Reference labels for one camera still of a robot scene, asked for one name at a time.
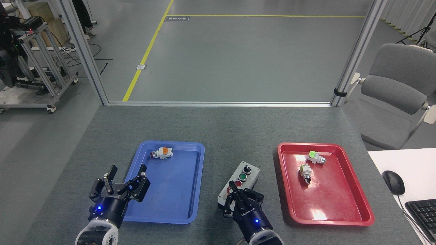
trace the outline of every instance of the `computer mouse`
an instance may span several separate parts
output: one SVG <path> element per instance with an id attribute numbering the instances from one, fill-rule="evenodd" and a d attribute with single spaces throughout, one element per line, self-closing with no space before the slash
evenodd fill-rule
<path id="1" fill-rule="evenodd" d="M 388 185 L 389 190 L 394 195 L 403 195 L 404 194 L 404 182 L 403 179 L 393 171 L 385 171 L 381 174 L 383 179 Z"/>

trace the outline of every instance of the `tripod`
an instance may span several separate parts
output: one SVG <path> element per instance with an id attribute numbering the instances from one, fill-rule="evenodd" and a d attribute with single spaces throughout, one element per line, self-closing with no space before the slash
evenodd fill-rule
<path id="1" fill-rule="evenodd" d="M 397 43 L 403 43 L 403 44 L 405 44 L 405 43 L 403 42 L 404 40 L 406 40 L 406 39 L 409 38 L 409 37 L 412 37 L 413 35 L 415 35 L 416 33 L 420 32 L 420 31 L 422 31 L 422 33 L 421 33 L 421 35 L 420 35 L 418 41 L 416 42 L 416 43 L 418 44 L 418 43 L 421 41 L 421 39 L 424 37 L 424 34 L 427 33 L 427 32 L 430 30 L 430 26 L 433 24 L 433 21 L 435 20 L 435 18 L 436 18 L 436 12 L 435 12 L 435 14 L 433 15 L 432 19 L 430 20 L 430 22 L 428 23 L 427 26 L 425 26 L 424 28 L 420 29 L 419 31 L 414 32 L 414 33 L 410 34 L 409 36 L 407 36 L 407 37 L 405 37 L 405 38 L 399 40 L 398 42 L 396 42 L 396 44 L 397 44 Z"/>

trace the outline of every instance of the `wheel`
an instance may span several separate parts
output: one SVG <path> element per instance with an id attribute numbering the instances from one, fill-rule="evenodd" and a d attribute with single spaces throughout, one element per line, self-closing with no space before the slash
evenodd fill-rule
<path id="1" fill-rule="evenodd" d="M 47 107 L 47 113 L 53 114 L 56 111 L 56 106 Z"/>

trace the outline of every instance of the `black selector switch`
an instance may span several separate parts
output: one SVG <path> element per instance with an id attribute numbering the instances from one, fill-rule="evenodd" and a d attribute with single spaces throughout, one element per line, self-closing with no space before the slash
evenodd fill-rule
<path id="1" fill-rule="evenodd" d="M 242 171 L 243 171 L 246 175 L 251 174 L 251 168 L 248 167 L 248 165 L 246 165 Z"/>

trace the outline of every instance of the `shoe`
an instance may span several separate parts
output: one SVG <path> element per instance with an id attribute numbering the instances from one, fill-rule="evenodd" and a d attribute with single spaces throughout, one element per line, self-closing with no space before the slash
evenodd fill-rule
<path id="1" fill-rule="evenodd" d="M 86 29 L 86 34 L 87 34 L 87 35 L 91 35 L 91 36 L 95 36 L 95 35 L 97 35 L 97 33 L 96 33 L 95 30 L 94 30 L 94 27 L 91 27 L 91 28 L 87 28 L 87 27 L 85 27 L 85 29 Z"/>

